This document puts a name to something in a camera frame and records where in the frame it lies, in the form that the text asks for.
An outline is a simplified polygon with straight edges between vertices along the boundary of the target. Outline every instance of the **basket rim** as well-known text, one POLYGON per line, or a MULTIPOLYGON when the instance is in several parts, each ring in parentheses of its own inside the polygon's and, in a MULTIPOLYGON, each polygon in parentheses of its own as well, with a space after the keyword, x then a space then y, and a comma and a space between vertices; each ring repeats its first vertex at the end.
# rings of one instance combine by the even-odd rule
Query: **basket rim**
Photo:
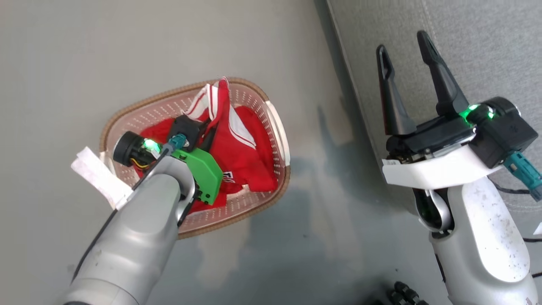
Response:
MULTIPOLYGON (((209 83, 213 84, 213 83, 215 83, 217 81, 219 81, 219 79, 201 81, 201 82, 197 82, 195 84, 178 87, 178 88, 175 88, 175 89, 172 89, 172 90, 168 90, 168 91, 165 91, 165 92, 162 92, 162 93, 158 93, 158 94, 153 95, 151 97, 148 97, 148 98, 146 98, 144 100, 141 100, 141 101, 139 101, 137 103, 134 103, 134 104, 132 104, 130 106, 122 108, 121 110, 117 111, 109 119, 109 121, 107 121, 106 125, 104 126, 104 129, 102 130, 102 133, 101 133, 101 136, 100 136, 100 145, 99 145, 100 151, 105 151, 105 149, 106 149, 107 137, 109 136, 109 132, 111 131, 111 127, 113 127, 113 125, 121 117, 123 117, 125 114, 127 114, 129 112, 132 112, 132 111, 134 111, 134 110, 136 110, 138 108, 141 108, 141 107, 150 105, 152 103, 155 103, 155 102, 157 102, 159 100, 169 98, 169 97, 172 97, 172 96, 175 96, 175 95, 178 95, 178 94, 181 94, 181 93, 185 93, 185 92, 188 92, 188 91, 197 90, 197 89, 205 86, 206 84, 209 84, 209 83)), ((258 87, 255 83, 253 83, 251 81, 248 81, 248 80, 242 79, 242 78, 236 78, 236 77, 228 78, 228 81, 230 83, 232 83, 232 84, 239 84, 239 85, 249 87, 254 92, 256 92, 256 94, 258 94, 263 101, 268 101, 269 100, 269 98, 264 93, 264 91, 261 90, 260 87, 258 87)), ((267 209, 268 207, 270 207, 270 206, 274 205, 275 203, 277 203, 278 200, 284 195, 284 193, 286 192, 286 189, 288 188, 289 182, 290 182, 290 165, 287 164, 285 166, 284 180, 283 180, 282 184, 279 185, 278 191, 276 191, 275 194, 268 201, 266 201, 264 204, 259 205, 257 208, 247 210, 247 211, 245 211, 243 213, 240 213, 238 215, 235 215, 235 216, 233 216, 231 218, 224 219, 222 221, 218 221, 216 223, 213 223, 213 224, 210 224, 210 225, 207 225, 207 226, 203 226, 203 227, 200 227, 200 228, 197 228, 197 229, 194 229, 194 230, 189 230, 189 231, 186 231, 186 232, 179 232, 178 233, 178 239, 194 237, 194 236, 197 236, 197 235, 200 235, 200 234, 204 234, 204 233, 208 233, 208 232, 211 232, 211 231, 214 231, 214 230, 218 230, 220 228, 223 228, 225 226, 229 226, 231 224, 234 224, 234 223, 236 223, 238 221, 241 221, 241 220, 243 220, 243 219, 245 219, 247 217, 250 217, 252 215, 255 215, 255 214, 267 209)))

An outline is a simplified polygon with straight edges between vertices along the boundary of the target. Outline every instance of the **yellow wire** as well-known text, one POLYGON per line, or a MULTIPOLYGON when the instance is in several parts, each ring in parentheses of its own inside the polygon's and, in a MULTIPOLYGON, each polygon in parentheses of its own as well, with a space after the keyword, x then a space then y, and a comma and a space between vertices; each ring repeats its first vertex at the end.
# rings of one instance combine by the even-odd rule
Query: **yellow wire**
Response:
POLYGON ((147 165, 141 165, 141 164, 139 164, 134 158, 130 158, 130 160, 132 160, 132 162, 135 163, 135 166, 137 166, 137 167, 139 167, 139 168, 147 168, 147 167, 149 167, 148 164, 147 164, 147 165))

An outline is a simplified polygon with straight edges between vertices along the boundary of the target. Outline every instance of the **gray sofa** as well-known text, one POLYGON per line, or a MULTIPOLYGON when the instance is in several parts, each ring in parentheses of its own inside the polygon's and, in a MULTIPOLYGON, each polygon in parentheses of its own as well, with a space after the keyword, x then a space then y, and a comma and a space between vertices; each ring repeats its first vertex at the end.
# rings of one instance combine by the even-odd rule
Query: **gray sofa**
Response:
MULTIPOLYGON (((417 124, 436 116, 436 94, 416 40, 420 29, 429 33, 471 104, 506 97, 542 132, 542 1, 330 0, 328 4, 378 162, 387 155, 375 55, 379 44, 390 54, 409 115, 417 124)), ((542 141, 537 139, 525 154, 538 169, 541 150, 542 141)), ((492 178, 509 188, 523 186, 505 170, 492 178)), ((389 188, 415 213, 410 189, 389 188)), ((516 218, 540 221, 542 205, 530 196, 502 196, 516 218)))

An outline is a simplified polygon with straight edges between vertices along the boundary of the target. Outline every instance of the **basket handle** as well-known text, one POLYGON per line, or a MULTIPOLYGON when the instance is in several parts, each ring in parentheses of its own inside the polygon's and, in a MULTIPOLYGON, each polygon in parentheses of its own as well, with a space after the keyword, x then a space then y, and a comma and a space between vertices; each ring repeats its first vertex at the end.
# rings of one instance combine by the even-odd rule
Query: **basket handle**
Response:
POLYGON ((280 143, 277 143, 277 145, 279 146, 280 154, 282 155, 285 166, 290 166, 290 147, 288 146, 286 131, 284 130, 284 126, 280 120, 279 113, 269 100, 266 100, 266 105, 267 113, 269 114, 269 118, 272 120, 271 127, 273 128, 273 133, 278 135, 278 140, 280 143))

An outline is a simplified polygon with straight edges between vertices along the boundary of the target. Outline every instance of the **pink plastic basket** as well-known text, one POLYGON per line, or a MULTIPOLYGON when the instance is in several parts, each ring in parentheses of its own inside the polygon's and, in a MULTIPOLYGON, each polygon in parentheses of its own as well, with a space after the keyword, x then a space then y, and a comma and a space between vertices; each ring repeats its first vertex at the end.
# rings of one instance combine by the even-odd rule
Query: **pink plastic basket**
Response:
MULTIPOLYGON (((240 78, 229 78, 230 99, 234 107, 254 110, 267 130, 273 148, 274 172, 279 188, 274 192, 254 193, 244 189, 228 195, 226 206, 190 214, 179 228, 179 239, 203 234, 254 215, 275 204, 284 194, 290 178, 290 153, 286 133, 275 107, 255 84, 240 78)), ((106 124, 100 139, 100 151, 111 157, 117 140, 126 131, 136 133, 167 118, 178 117, 188 109, 192 98, 207 83, 200 82, 147 98, 117 112, 106 124)), ((134 185, 139 177, 133 168, 114 162, 117 177, 134 185)))

